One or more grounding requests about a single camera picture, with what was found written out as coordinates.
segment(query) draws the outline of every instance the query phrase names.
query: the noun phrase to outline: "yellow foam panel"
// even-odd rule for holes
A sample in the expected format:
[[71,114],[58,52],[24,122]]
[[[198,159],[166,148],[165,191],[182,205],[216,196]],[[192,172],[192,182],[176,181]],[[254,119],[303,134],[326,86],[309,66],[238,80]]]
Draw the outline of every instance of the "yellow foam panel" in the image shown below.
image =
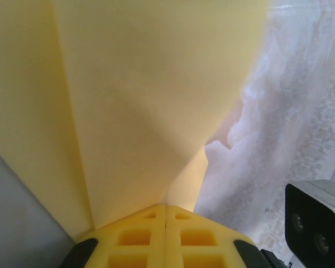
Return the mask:
[[86,268],[246,268],[233,242],[248,237],[176,206],[155,205],[85,235]]
[[170,185],[167,204],[193,211],[207,168],[205,149],[202,147]]
[[49,0],[0,1],[0,155],[68,234],[93,229]]
[[175,180],[202,181],[184,168],[236,101],[266,0],[54,7],[95,227],[160,202],[193,204]]

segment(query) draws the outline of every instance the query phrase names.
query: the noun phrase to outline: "black device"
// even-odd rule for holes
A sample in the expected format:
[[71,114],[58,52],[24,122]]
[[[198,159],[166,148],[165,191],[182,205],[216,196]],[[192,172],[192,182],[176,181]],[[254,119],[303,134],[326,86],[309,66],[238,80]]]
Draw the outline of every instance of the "black device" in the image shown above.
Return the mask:
[[335,268],[335,183],[290,183],[285,189],[285,238],[306,268]]

